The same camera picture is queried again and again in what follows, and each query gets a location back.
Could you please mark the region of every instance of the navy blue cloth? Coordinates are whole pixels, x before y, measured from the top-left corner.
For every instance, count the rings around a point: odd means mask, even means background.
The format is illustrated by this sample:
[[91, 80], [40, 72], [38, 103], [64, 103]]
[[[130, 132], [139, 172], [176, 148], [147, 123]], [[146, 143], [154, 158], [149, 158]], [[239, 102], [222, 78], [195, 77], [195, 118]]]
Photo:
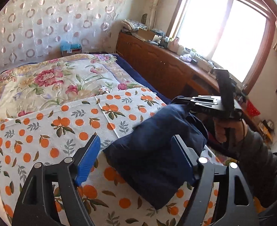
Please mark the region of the navy blue cloth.
[[171, 100], [166, 98], [164, 95], [162, 95], [160, 92], [158, 92], [153, 86], [150, 85], [149, 82], [147, 82], [135, 69], [131, 67], [130, 64], [127, 63], [126, 60], [124, 60], [122, 57], [120, 57], [118, 54], [113, 54], [117, 61], [116, 63], [122, 67], [124, 71], [126, 71], [135, 81], [140, 83], [141, 85], [144, 85], [145, 87], [149, 88], [152, 92], [155, 92], [157, 96], [165, 103], [170, 104]]
[[168, 105], [104, 150], [111, 166], [155, 209], [164, 207], [185, 182], [171, 151], [177, 134], [198, 156], [207, 143], [207, 130], [188, 106]]

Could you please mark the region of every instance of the silver screw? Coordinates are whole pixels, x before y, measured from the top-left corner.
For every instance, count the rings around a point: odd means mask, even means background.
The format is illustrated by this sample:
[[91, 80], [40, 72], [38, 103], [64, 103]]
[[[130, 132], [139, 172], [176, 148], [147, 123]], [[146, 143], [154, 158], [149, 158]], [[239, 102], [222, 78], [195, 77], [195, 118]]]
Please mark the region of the silver screw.
[[205, 158], [205, 157], [199, 157], [199, 158], [198, 158], [198, 161], [199, 161], [200, 163], [202, 163], [202, 164], [205, 164], [205, 163], [207, 163], [207, 158]]
[[229, 166], [230, 166], [231, 168], [233, 168], [233, 169], [236, 169], [236, 168], [238, 167], [238, 165], [237, 165], [236, 163], [234, 163], [234, 162], [231, 162], [231, 163], [229, 164]]
[[34, 164], [34, 168], [40, 168], [41, 167], [41, 163], [37, 162], [36, 164]]
[[71, 163], [72, 162], [72, 158], [71, 157], [67, 157], [64, 159], [65, 163]]

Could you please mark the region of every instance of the navy blue bed sheet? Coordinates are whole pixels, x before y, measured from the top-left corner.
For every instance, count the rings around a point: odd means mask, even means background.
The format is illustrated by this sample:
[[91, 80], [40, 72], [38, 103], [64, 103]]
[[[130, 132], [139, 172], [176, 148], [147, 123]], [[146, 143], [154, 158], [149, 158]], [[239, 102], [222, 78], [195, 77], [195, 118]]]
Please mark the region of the navy blue bed sheet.
[[127, 63], [126, 60], [124, 60], [122, 57], [120, 57], [118, 54], [113, 54], [117, 61], [116, 63], [124, 70], [126, 71], [135, 81], [138, 83], [144, 85], [145, 87], [149, 88], [152, 92], [155, 92], [157, 96], [165, 103], [169, 104], [171, 102], [170, 99], [166, 98], [164, 95], [162, 95], [160, 92], [158, 92], [153, 86], [150, 85], [135, 69], [131, 67], [130, 64]]

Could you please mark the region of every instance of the window pane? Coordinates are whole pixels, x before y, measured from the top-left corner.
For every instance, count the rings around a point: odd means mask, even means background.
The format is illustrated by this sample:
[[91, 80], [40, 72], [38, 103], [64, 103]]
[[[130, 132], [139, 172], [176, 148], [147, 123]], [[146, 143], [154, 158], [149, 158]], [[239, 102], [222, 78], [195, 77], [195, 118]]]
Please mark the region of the window pane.
[[206, 57], [215, 43], [226, 5], [227, 0], [190, 0], [178, 32], [180, 45]]
[[234, 0], [212, 60], [243, 82], [259, 51], [266, 18]]

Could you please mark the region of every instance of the person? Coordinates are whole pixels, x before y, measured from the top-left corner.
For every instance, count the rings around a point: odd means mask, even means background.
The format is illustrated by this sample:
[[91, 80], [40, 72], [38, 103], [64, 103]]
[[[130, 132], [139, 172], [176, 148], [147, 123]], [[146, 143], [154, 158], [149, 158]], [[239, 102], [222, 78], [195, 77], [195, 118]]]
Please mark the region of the person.
[[277, 155], [263, 143], [259, 133], [249, 129], [242, 121], [214, 119], [216, 139], [226, 142], [225, 129], [233, 128], [235, 142], [229, 151], [238, 156], [238, 165], [251, 189], [265, 211], [258, 214], [261, 226], [277, 225]]

